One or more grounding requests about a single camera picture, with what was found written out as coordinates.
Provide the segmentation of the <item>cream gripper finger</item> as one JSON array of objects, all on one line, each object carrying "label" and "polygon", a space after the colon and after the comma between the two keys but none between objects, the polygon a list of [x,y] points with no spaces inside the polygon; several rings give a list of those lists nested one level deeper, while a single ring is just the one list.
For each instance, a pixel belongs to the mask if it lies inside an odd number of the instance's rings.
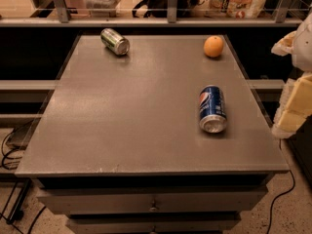
[{"label": "cream gripper finger", "polygon": [[293,39],[295,36],[295,31],[287,34],[282,39],[280,39],[271,49],[271,53],[277,56],[285,56],[293,52]]},{"label": "cream gripper finger", "polygon": [[312,73],[304,73],[297,80],[288,79],[276,110],[272,134],[289,138],[312,115]]}]

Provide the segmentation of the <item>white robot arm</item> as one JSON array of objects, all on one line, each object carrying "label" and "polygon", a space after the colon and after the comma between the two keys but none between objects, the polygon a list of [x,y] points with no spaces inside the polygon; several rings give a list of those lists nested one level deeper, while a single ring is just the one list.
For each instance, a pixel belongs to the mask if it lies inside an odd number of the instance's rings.
[{"label": "white robot arm", "polygon": [[291,55],[292,65],[303,72],[296,80],[287,80],[273,120],[273,136],[289,138],[312,115],[312,15],[296,31],[279,40],[271,53]]}]

